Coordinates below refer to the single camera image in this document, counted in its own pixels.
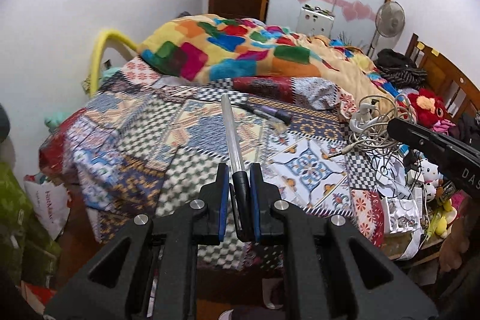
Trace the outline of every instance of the wooden bed frame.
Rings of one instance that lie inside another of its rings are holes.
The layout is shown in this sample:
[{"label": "wooden bed frame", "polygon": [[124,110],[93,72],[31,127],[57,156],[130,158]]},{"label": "wooden bed frame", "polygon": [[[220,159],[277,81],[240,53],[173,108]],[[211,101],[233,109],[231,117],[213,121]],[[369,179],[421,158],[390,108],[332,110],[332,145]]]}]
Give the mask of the wooden bed frame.
[{"label": "wooden bed frame", "polygon": [[457,123],[463,113],[475,117],[480,109],[480,90],[448,58],[419,41],[417,34],[412,35],[405,55],[416,62],[423,55],[418,67],[428,72],[426,87],[443,98],[448,119]]}]

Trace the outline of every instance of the fan head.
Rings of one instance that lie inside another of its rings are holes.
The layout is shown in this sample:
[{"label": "fan head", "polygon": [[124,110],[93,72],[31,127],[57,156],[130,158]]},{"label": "fan head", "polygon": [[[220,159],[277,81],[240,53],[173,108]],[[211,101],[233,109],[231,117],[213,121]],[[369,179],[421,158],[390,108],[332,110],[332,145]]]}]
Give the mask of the fan head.
[{"label": "fan head", "polygon": [[405,12],[399,3],[386,2],[378,10],[375,24],[380,35],[394,37],[400,34],[405,26]]}]

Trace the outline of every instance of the pink cloth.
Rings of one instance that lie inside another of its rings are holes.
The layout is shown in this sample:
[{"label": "pink cloth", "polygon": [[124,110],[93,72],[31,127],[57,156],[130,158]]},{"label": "pink cloth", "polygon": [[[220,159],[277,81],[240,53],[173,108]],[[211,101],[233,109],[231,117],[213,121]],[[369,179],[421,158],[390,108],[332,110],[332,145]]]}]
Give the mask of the pink cloth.
[{"label": "pink cloth", "polygon": [[437,133],[448,135],[448,129],[452,126],[455,126],[455,123],[450,122],[448,119],[442,119],[441,121],[437,121],[431,129]]}]

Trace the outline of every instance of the white plastic bag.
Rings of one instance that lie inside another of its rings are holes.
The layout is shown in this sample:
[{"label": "white plastic bag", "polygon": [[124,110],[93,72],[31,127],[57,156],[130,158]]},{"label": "white plastic bag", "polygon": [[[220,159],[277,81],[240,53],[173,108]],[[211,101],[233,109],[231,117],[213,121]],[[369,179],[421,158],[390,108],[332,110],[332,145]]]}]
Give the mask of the white plastic bag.
[{"label": "white plastic bag", "polygon": [[52,240],[55,240],[67,223],[70,213],[67,190],[63,185],[55,186],[52,182],[45,181],[44,177],[40,176],[39,180],[39,175],[27,175],[23,183],[38,220]]}]

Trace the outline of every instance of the triangular cutout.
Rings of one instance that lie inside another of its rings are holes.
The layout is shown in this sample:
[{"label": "triangular cutout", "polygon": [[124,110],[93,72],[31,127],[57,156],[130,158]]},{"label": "triangular cutout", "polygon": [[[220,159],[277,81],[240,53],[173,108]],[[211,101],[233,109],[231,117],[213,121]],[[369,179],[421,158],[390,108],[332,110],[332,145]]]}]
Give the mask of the triangular cutout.
[{"label": "triangular cutout", "polygon": [[376,260],[373,255],[362,246],[362,244],[356,240],[350,240],[349,244],[353,258],[357,263],[361,278],[367,289],[375,289],[376,287],[393,280],[393,275],[390,271]]},{"label": "triangular cutout", "polygon": [[117,285],[123,263],[130,248],[130,238],[125,238],[88,275],[88,279],[100,285],[114,288]]}]

